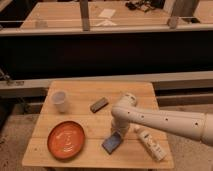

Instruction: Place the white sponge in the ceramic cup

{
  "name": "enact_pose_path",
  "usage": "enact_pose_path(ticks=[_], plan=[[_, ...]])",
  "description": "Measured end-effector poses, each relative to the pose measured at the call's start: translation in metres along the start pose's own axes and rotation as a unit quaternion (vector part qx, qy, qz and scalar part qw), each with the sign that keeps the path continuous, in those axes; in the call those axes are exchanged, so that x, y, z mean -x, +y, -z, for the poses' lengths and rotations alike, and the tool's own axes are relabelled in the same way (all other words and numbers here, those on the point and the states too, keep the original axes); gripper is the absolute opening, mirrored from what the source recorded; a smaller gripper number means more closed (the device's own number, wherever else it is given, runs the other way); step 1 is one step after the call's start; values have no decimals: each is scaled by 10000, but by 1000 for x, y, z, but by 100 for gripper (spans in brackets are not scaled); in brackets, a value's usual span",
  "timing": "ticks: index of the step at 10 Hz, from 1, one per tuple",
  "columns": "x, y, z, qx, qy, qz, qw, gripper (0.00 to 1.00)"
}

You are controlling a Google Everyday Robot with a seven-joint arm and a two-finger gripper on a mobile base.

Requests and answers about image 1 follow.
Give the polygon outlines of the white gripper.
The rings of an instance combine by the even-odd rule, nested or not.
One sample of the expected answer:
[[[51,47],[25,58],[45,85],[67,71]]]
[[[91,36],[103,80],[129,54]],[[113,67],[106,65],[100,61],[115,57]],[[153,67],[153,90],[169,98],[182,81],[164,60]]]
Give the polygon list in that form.
[[[122,120],[116,120],[113,119],[111,122],[111,132],[117,132],[119,133],[122,137],[126,135],[126,133],[129,130],[129,124],[127,122],[124,122]]]

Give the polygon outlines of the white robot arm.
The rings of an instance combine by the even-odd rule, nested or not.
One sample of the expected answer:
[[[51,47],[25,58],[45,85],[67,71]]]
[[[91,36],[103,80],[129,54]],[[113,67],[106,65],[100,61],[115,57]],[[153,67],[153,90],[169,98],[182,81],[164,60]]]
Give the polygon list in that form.
[[[135,123],[213,146],[213,114],[146,109],[136,104],[136,97],[126,93],[113,105],[117,127]]]

